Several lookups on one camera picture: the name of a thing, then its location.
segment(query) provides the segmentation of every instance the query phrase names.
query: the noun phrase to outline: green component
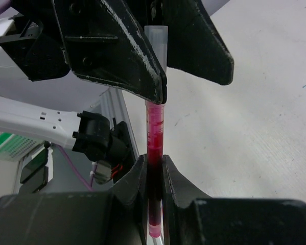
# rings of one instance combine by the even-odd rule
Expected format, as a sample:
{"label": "green component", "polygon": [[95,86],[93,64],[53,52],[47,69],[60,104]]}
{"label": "green component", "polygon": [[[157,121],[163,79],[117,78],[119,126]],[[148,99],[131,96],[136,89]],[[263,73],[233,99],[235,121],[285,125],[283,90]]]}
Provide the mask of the green component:
{"label": "green component", "polygon": [[0,145],[3,144],[5,140],[7,140],[12,134],[10,133],[3,133],[0,135]]}

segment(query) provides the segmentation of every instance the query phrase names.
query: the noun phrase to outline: red wire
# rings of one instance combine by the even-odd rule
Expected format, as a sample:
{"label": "red wire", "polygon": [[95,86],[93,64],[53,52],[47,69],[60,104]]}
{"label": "red wire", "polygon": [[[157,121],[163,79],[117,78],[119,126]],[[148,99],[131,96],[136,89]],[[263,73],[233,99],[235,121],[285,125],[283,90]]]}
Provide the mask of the red wire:
{"label": "red wire", "polygon": [[121,165],[119,170],[116,170],[114,173],[111,174],[111,179],[113,179],[114,175],[116,175],[119,171],[121,171],[123,168],[123,165]]}
{"label": "red wire", "polygon": [[114,168],[112,168],[111,172],[113,172],[114,170],[116,170],[116,168],[119,166],[120,164],[118,164],[117,166],[115,166]]}

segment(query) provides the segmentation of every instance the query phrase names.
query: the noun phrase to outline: blood sample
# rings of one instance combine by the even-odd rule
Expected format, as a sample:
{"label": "blood sample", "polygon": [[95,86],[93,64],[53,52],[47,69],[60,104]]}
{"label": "blood sample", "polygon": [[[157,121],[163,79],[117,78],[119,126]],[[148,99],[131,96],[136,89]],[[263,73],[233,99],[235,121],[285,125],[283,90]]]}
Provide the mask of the blood sample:
{"label": "blood sample", "polygon": [[[168,27],[146,26],[147,35],[157,59],[164,71],[167,69]],[[151,237],[161,235],[162,213],[162,157],[164,105],[146,101],[147,117],[147,186],[148,186],[148,229]]]}

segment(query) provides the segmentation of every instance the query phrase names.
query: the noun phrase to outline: red liquid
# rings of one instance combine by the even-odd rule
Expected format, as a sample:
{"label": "red liquid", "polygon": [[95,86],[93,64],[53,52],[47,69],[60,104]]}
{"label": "red liquid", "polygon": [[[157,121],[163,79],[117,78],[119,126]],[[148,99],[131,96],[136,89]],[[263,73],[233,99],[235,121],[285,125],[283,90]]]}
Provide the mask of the red liquid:
{"label": "red liquid", "polygon": [[146,106],[148,222],[158,226],[161,224],[164,105],[146,102]]}

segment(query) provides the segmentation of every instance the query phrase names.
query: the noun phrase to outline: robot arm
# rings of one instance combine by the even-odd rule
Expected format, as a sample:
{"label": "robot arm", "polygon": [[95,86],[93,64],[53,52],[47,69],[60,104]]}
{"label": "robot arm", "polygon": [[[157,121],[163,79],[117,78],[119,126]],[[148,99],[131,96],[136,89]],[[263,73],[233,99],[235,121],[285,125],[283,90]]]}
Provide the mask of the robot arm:
{"label": "robot arm", "polygon": [[43,139],[72,149],[81,118],[76,112],[55,111],[0,97],[0,131]]}

